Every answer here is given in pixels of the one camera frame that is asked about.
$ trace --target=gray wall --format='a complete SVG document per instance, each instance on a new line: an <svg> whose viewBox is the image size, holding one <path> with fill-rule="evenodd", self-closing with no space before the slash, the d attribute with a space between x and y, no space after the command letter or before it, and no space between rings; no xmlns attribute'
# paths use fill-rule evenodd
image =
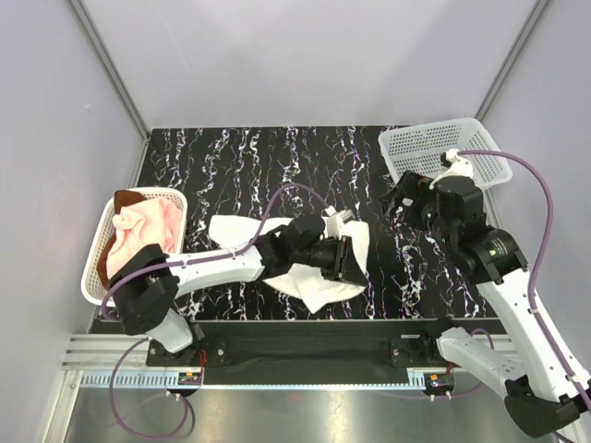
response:
<svg viewBox="0 0 591 443"><path fill-rule="evenodd" d="M84 0L152 127L474 115L534 0Z"/></svg>
<svg viewBox="0 0 591 443"><path fill-rule="evenodd" d="M0 441L44 425L106 200L140 140L63 1L0 3Z"/></svg>
<svg viewBox="0 0 591 443"><path fill-rule="evenodd" d="M484 121L502 150L528 159L549 182L554 229L537 288L586 367L591 367L589 17L588 0L554 2ZM534 178L518 166L513 171L513 180L494 196L503 224L533 262L545 199ZM591 426L586 428L591 436Z"/></svg>

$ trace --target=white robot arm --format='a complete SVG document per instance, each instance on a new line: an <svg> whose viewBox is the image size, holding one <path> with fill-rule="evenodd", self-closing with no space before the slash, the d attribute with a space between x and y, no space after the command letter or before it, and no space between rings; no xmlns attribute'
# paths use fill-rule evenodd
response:
<svg viewBox="0 0 591 443"><path fill-rule="evenodd" d="M485 383L504 399L510 416L530 437L562 429L587 411L582 395L590 392L589 373L569 350L536 293L532 303L530 273L515 240L486 225L483 194L472 180L469 160L450 150L441 161L450 169L436 179L404 173L386 198L386 212L398 214L415 229L431 231L445 244L451 262L492 305L522 363L475 341L449 320L426 332L426 360L452 362ZM574 377L566 372L539 322Z"/></svg>
<svg viewBox="0 0 591 443"><path fill-rule="evenodd" d="M352 212L332 207L326 211L326 222L320 216L297 217L232 249L166 255L158 245L144 247L110 281L114 287L131 279L113 296L124 332L146 334L168 353L181 353L199 337L173 310L176 297L223 283L283 275L294 263L320 268L327 280L365 287L367 278L351 237L341 234ZM150 267L159 269L143 272Z"/></svg>

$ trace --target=pink towel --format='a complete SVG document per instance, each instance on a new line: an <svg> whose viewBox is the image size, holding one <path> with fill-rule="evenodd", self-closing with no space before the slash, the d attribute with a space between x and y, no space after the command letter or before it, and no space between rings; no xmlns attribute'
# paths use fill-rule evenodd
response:
<svg viewBox="0 0 591 443"><path fill-rule="evenodd" d="M107 256L111 279L138 251L158 244L163 252L175 252L183 212L166 198L153 198L121 208L113 217L115 244Z"/></svg>

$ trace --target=black table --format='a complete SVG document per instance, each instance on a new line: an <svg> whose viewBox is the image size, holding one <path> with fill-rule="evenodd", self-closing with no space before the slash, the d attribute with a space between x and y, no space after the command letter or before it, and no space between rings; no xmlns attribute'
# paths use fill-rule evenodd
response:
<svg viewBox="0 0 591 443"><path fill-rule="evenodd" d="M302 183L336 209L369 224L369 286L359 296L312 315L301 300L262 282L225 284L177 299L191 320L285 320L495 317L432 238L381 214L392 189L378 136L393 126L155 129L139 186L173 187L188 201L185 252L215 247L214 214L259 218L282 184ZM295 217L318 202L300 190L284 193L272 216Z"/></svg>

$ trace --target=laundry basket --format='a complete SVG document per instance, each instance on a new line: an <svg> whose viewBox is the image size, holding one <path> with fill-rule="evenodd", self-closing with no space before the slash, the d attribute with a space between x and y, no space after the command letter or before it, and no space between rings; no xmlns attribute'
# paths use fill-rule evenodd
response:
<svg viewBox="0 0 591 443"><path fill-rule="evenodd" d="M446 168L440 156L446 150L500 150L488 131L474 118L458 118L427 125L409 126L381 133L381 155L394 183L405 171L435 178ZM509 163L501 157L471 155L474 182L485 190L513 177Z"/></svg>
<svg viewBox="0 0 591 443"><path fill-rule="evenodd" d="M175 252L180 253L183 249L183 239L185 237L185 226L187 224L187 199L182 192L176 189L169 189L167 187L136 187L130 191L139 192L145 198L164 197L175 203L176 207L183 211L181 217L181 227L179 229L178 239L176 240ZM99 227L94 234L92 246L90 247L89 257L86 260L84 273L82 274L81 288L84 298L94 305L100 305L104 296L107 294L101 280L99 273L96 270L96 265L99 262L99 257L104 250L105 245L115 233L113 226L113 216L115 215L115 199L111 198L103 210ZM113 300L109 301L108 306L115 306Z"/></svg>

